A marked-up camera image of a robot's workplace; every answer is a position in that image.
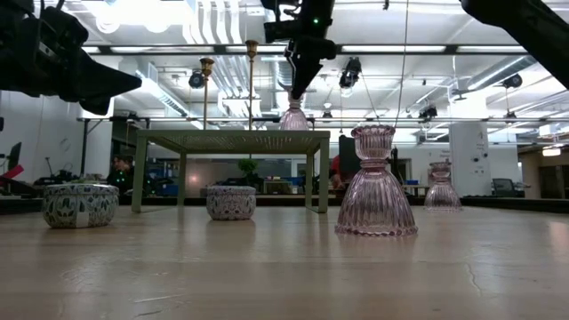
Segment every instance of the green metal table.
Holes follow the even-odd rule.
[[[148,143],[180,154],[178,205],[186,194],[186,160],[188,155],[306,155],[305,205],[310,210],[328,210],[328,170],[330,132],[324,131],[239,131],[239,130],[139,130],[132,193],[132,211],[140,212]],[[320,150],[318,207],[312,207],[314,155]]]

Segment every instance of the table leg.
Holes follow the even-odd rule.
[[[330,140],[320,142],[320,181],[318,187],[318,213],[328,212],[328,179],[330,166]]]
[[[142,190],[144,189],[144,172],[146,166],[146,152],[148,149],[148,139],[138,137],[136,140],[136,157],[134,164],[134,182],[132,191],[132,212],[140,213],[142,205]]]
[[[306,155],[306,185],[304,205],[312,209],[312,176],[314,175],[314,155]]]
[[[178,170],[178,206],[184,206],[186,200],[186,162],[188,155],[180,154],[180,166]]]

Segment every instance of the pink glass candle holder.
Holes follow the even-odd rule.
[[[304,112],[301,110],[303,99],[302,96],[300,99],[295,100],[289,93],[289,109],[286,110],[283,117],[281,117],[281,130],[307,131],[309,129],[309,123],[306,121],[306,116],[304,116]]]
[[[417,233],[409,202],[399,182],[386,170],[395,128],[356,128],[356,153],[362,169],[349,185],[336,232],[364,236],[408,236]]]
[[[462,209],[461,199],[451,185],[451,163],[432,163],[430,167],[435,184],[427,192],[425,209],[440,212],[455,212]]]

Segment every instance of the brass candlestick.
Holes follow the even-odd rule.
[[[252,130],[252,64],[257,55],[258,42],[255,40],[245,41],[247,45],[247,56],[249,57],[249,131]]]
[[[202,63],[202,73],[204,74],[204,130],[207,129],[207,82],[212,74],[213,59],[202,58],[199,60]]]

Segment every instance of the glass candle holder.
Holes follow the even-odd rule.
[[[363,236],[408,236],[417,233],[411,206],[395,176],[386,170],[395,128],[356,128],[356,153],[362,169],[351,181],[341,204],[336,232]]]
[[[451,163],[432,163],[430,167],[435,184],[427,192],[425,209],[440,212],[455,212],[462,209],[461,199],[451,185]]]
[[[304,112],[301,110],[303,99],[304,95],[300,99],[295,100],[289,93],[289,109],[286,110],[283,117],[281,117],[281,130],[307,131],[309,129],[309,123],[306,121],[306,116],[304,116]]]

